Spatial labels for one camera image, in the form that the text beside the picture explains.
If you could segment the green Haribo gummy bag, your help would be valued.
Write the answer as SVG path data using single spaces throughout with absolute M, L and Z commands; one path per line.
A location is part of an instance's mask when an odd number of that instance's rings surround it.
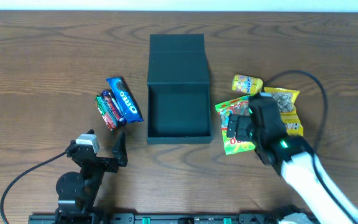
M 215 105 L 215 109 L 221 120 L 221 132 L 223 137 L 223 148 L 226 155 L 237 154 L 240 152 L 252 151 L 255 149 L 253 143 L 249 141 L 238 141 L 236 138 L 227 137 L 227 126 L 230 114 L 249 115 L 248 96 L 225 101 Z

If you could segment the yellow Hacks candy bag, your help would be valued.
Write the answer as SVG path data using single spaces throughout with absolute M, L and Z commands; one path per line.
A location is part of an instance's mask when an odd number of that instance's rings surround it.
M 304 128 L 298 117 L 295 101 L 299 95 L 298 90 L 288 90 L 284 88 L 265 87 L 264 91 L 270 93 L 277 102 L 280 116 L 284 122 L 289 135 L 303 136 Z

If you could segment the yellow Mentos gum bottle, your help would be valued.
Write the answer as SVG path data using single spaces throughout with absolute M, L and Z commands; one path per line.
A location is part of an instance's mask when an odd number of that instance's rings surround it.
M 232 91 L 239 91 L 246 95 L 254 95 L 261 91 L 263 81 L 259 78 L 254 78 L 246 75 L 234 75 L 232 80 Z

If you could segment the blue Oreo cookie pack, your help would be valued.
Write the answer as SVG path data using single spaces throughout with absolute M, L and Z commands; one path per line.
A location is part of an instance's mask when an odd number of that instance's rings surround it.
M 107 78 L 113 95 L 127 123 L 142 122 L 143 118 L 124 80 L 120 77 Z

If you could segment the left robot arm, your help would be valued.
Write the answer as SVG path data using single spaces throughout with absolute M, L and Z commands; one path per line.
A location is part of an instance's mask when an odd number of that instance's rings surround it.
M 99 142 L 91 129 L 72 140 L 65 150 L 80 167 L 57 181 L 58 208 L 55 223 L 109 223 L 109 215 L 94 207 L 105 173 L 116 173 L 128 162 L 126 135 L 121 133 L 112 148 L 112 157 L 98 157 Z

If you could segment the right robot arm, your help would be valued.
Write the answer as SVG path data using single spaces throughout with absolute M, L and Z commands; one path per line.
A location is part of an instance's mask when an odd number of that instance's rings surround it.
M 230 114 L 227 136 L 252 142 L 260 160 L 306 202 L 320 223 L 358 223 L 358 208 L 323 168 L 303 136 L 289 135 L 277 102 L 268 93 L 249 98 L 248 114 Z

